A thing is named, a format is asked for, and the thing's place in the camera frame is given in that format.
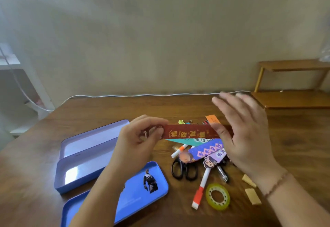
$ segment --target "cartoon face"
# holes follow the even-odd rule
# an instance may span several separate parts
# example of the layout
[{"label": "cartoon face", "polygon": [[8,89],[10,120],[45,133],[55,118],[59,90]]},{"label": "cartoon face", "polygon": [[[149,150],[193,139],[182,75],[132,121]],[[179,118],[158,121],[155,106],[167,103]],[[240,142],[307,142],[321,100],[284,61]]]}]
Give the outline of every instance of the cartoon face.
[{"label": "cartoon face", "polygon": [[191,162],[192,161],[192,157],[191,156],[192,155],[189,152],[187,152],[187,151],[181,152],[179,154],[179,158],[180,158],[180,160],[182,162]]},{"label": "cartoon face", "polygon": [[209,159],[205,159],[204,161],[204,167],[205,168],[213,168],[215,165],[212,161],[210,161]]}]

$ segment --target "cartoon character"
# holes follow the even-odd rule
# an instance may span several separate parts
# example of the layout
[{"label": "cartoon character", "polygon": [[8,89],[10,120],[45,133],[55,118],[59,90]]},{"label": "cartoon character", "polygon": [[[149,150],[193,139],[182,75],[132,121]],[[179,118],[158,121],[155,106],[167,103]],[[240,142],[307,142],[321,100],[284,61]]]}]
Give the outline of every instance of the cartoon character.
[{"label": "cartoon character", "polygon": [[217,165],[217,161],[214,158],[207,156],[205,157],[203,164],[205,168],[213,168]]},{"label": "cartoon character", "polygon": [[194,156],[188,151],[183,151],[179,154],[179,159],[181,162],[188,163],[195,161]]},{"label": "cartoon character", "polygon": [[150,193],[158,190],[158,185],[156,183],[156,179],[152,175],[149,174],[149,170],[146,170],[146,174],[143,177],[143,185],[144,185],[146,191],[148,191],[148,188],[146,186],[146,182],[149,185],[149,192]]}]

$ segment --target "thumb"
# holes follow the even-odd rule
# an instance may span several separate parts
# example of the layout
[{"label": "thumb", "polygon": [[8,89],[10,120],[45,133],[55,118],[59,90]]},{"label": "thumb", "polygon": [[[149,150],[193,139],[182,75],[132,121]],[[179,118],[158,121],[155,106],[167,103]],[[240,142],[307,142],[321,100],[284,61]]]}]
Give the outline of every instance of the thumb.
[{"label": "thumb", "polygon": [[223,126],[222,124],[217,124],[217,123],[212,123],[211,126],[220,136],[225,149],[226,149],[226,147],[231,148],[234,145],[233,139],[225,126]]},{"label": "thumb", "polygon": [[146,148],[153,149],[156,143],[161,139],[162,135],[164,133],[163,128],[157,128],[154,130],[153,133],[147,138],[147,140],[143,143]]}]

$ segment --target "person's left hand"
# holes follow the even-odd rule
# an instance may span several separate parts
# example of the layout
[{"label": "person's left hand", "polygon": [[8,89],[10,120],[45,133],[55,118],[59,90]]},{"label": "person's left hand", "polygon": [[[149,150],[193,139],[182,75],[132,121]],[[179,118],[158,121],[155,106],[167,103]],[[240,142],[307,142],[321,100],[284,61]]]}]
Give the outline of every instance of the person's left hand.
[{"label": "person's left hand", "polygon": [[[114,148],[112,158],[106,167],[125,183],[149,161],[151,152],[164,133],[163,126],[168,120],[147,115],[140,116],[124,126]],[[157,127],[145,141],[141,139],[144,131]]]}]

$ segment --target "black scissors handle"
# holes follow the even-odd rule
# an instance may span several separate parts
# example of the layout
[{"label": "black scissors handle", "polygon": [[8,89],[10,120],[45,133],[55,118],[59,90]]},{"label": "black scissors handle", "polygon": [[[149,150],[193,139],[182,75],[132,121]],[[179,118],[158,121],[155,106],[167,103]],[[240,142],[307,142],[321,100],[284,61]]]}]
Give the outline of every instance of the black scissors handle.
[{"label": "black scissors handle", "polygon": [[[189,169],[194,169],[195,170],[195,176],[193,176],[193,177],[190,177],[188,174],[189,174]],[[188,180],[188,181],[194,181],[194,180],[196,180],[197,179],[197,177],[198,177],[198,169],[197,169],[197,165],[196,165],[196,163],[194,163],[194,162],[192,162],[192,163],[186,163],[185,164],[185,176],[186,176],[186,179]]]},{"label": "black scissors handle", "polygon": [[[176,163],[179,163],[179,166],[180,166],[180,175],[175,175],[175,173],[173,172],[173,166],[176,164]],[[172,163],[172,166],[171,166],[171,172],[172,172],[172,176],[175,178],[175,179],[178,179],[178,180],[181,180],[183,177],[184,177],[184,165],[183,163],[180,161],[179,158],[176,158],[174,160],[174,162]]]}]

